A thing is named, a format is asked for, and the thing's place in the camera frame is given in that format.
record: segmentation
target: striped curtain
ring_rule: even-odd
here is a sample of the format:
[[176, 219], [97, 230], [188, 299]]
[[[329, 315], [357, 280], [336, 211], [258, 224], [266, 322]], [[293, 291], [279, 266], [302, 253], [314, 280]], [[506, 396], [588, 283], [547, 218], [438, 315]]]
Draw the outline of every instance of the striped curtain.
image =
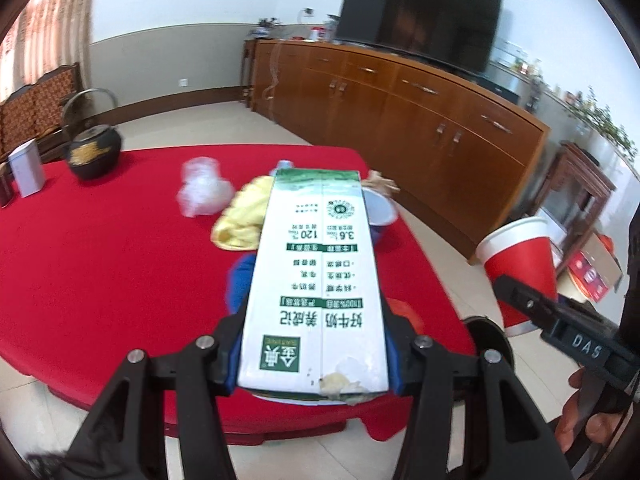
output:
[[63, 64], [80, 62], [88, 84], [92, 0], [30, 0], [0, 43], [0, 103]]

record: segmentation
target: television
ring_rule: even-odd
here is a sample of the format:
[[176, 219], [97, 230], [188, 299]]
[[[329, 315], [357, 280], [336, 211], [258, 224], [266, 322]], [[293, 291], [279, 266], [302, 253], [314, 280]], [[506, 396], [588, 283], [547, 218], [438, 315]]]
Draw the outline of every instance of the television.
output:
[[484, 72], [502, 0], [343, 0], [335, 39]]

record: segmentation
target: black teapot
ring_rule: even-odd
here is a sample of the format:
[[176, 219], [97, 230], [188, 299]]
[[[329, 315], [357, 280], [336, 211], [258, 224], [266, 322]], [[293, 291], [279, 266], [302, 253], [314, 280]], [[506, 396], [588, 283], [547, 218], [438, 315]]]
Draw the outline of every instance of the black teapot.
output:
[[[67, 129], [65, 115], [81, 95], [89, 92], [104, 92], [111, 98], [114, 108], [118, 106], [116, 96], [105, 88], [89, 88], [74, 95], [62, 110], [62, 123]], [[109, 173], [118, 163], [122, 150], [122, 136], [113, 126], [98, 124], [74, 136], [66, 150], [69, 169], [81, 180], [98, 178]]]

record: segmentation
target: hand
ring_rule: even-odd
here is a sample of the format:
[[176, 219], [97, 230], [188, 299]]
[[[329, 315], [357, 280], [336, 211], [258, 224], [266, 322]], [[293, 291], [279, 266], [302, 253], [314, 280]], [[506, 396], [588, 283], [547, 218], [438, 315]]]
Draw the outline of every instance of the hand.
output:
[[[582, 386], [582, 375], [584, 368], [580, 368], [569, 377], [569, 386], [580, 388]], [[575, 392], [562, 407], [562, 415], [556, 427], [556, 440], [563, 453], [574, 443], [575, 425], [578, 423], [578, 396], [580, 391]], [[596, 413], [587, 421], [584, 433], [596, 444], [608, 445], [613, 437], [620, 420], [621, 413]]]

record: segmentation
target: crumpled plastic bag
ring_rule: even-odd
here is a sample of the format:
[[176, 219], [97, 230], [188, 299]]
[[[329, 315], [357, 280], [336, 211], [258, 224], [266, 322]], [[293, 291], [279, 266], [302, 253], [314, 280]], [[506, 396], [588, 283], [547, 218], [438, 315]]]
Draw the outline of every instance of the crumpled plastic bag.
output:
[[182, 165], [184, 185], [178, 192], [180, 212], [188, 218], [214, 215], [231, 202], [234, 188], [220, 178], [218, 162], [207, 156], [192, 158]]

